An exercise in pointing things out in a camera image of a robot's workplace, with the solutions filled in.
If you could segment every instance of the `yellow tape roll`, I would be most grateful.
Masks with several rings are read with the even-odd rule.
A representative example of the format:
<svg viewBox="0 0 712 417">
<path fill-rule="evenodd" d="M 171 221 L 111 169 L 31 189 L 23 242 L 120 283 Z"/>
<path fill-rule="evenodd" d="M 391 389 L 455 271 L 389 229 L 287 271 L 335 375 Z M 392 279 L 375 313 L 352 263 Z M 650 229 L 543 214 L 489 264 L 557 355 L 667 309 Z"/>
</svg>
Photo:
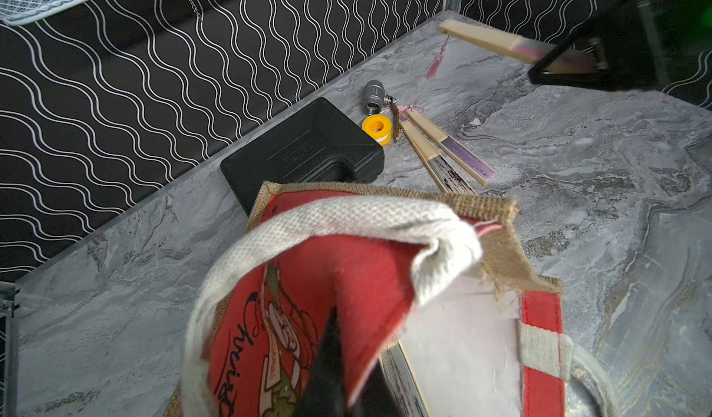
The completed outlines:
<svg viewBox="0 0 712 417">
<path fill-rule="evenodd" d="M 375 139 L 381 146 L 391 142 L 393 123 L 384 115 L 373 115 L 366 118 L 361 124 L 361 129 Z"/>
</svg>

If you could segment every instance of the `burlap trim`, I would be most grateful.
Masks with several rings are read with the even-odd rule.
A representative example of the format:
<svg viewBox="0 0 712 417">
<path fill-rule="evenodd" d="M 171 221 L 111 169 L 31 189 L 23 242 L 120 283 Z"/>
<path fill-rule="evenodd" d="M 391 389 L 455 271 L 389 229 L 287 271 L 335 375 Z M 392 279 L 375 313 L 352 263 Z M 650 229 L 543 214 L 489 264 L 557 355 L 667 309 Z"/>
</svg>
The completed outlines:
<svg viewBox="0 0 712 417">
<path fill-rule="evenodd" d="M 245 228 L 246 231 L 250 231 L 260 224 L 264 210 L 267 208 L 272 196 L 277 196 L 281 193 L 314 190 L 427 199 L 447 204 L 460 216 L 485 221 L 497 221 L 503 225 L 503 228 L 490 232 L 481 238 L 484 257 L 479 265 L 479 270 L 482 271 L 485 277 L 494 282 L 496 292 L 503 288 L 513 288 L 520 291 L 536 290 L 560 294 L 563 290 L 562 283 L 558 279 L 537 275 L 531 262 L 524 254 L 519 237 L 512 225 L 512 221 L 519 212 L 517 203 L 513 199 L 485 198 L 459 193 L 423 193 L 421 191 L 391 189 L 357 183 L 315 182 L 282 185 L 265 182 L 260 188 L 255 204 L 252 207 L 252 212 Z M 213 326 L 211 341 L 215 338 L 229 301 L 230 297 L 228 296 L 218 304 L 215 311 L 215 325 Z M 180 417 L 181 411 L 180 388 L 178 386 L 173 391 L 164 417 Z"/>
</svg>

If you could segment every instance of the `green light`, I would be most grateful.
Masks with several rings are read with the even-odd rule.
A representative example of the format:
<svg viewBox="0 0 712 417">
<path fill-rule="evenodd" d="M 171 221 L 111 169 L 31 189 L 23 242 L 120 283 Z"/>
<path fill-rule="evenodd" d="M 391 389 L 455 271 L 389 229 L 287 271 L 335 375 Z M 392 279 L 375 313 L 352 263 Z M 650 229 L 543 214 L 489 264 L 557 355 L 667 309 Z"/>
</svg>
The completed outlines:
<svg viewBox="0 0 712 417">
<path fill-rule="evenodd" d="M 707 10 L 702 13 L 702 24 L 708 28 L 712 28 L 712 6 L 709 6 Z"/>
</svg>

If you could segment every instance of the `black wavy pattern wall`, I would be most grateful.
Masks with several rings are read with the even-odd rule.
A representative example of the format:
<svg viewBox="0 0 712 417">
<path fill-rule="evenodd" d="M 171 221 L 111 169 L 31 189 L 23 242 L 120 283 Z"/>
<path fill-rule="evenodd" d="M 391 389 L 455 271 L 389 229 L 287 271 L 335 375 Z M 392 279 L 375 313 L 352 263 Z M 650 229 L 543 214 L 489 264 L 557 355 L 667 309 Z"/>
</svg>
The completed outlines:
<svg viewBox="0 0 712 417">
<path fill-rule="evenodd" d="M 49 260 L 442 1 L 93 0 L 0 25 L 0 279 Z"/>
<path fill-rule="evenodd" d="M 461 12 L 497 29 L 556 43 L 617 0 L 462 0 Z M 712 110 L 712 50 L 675 57 L 663 92 Z"/>
</svg>

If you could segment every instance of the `pink tassel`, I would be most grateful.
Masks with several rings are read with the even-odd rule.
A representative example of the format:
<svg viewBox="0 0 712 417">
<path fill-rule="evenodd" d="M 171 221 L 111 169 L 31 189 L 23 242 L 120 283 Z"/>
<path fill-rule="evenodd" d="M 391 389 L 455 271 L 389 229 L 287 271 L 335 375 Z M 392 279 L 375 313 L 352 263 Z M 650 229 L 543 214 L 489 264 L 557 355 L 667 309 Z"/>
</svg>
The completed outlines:
<svg viewBox="0 0 712 417">
<path fill-rule="evenodd" d="M 401 119 L 407 119 L 405 116 L 405 111 L 408 110 L 409 108 L 415 108 L 418 111 L 423 111 L 423 107 L 421 107 L 420 105 L 398 105 L 398 114 L 400 115 Z M 388 115 L 388 114 L 390 114 L 390 112 L 391 112 L 391 110 L 388 109 L 388 107 L 383 107 L 380 114 Z"/>
<path fill-rule="evenodd" d="M 440 69 L 440 65 L 443 63 L 443 59 L 445 58 L 445 47 L 447 46 L 447 40 L 450 38 L 448 36 L 447 39 L 445 39 L 445 43 L 443 43 L 442 47 L 440 48 L 440 52 L 438 53 L 438 56 L 435 57 L 435 60 L 433 60 L 433 64 L 430 66 L 430 70 L 428 71 L 427 78 L 432 79 L 438 74 L 438 69 Z"/>
</svg>

